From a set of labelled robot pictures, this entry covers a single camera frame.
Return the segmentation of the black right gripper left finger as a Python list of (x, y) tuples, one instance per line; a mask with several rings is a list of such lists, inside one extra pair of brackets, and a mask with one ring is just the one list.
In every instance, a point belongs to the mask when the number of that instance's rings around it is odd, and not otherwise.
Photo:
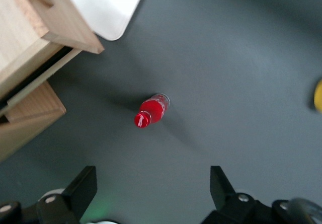
[(52, 190), (37, 203), (40, 223), (80, 223), (97, 193), (96, 167), (86, 166), (63, 190)]

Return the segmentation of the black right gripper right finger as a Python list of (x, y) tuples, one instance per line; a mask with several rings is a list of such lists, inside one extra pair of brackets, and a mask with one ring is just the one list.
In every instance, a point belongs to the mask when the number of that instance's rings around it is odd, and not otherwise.
[(272, 209), (246, 193), (237, 193), (220, 166), (210, 168), (210, 193), (216, 210), (203, 223), (275, 223)]

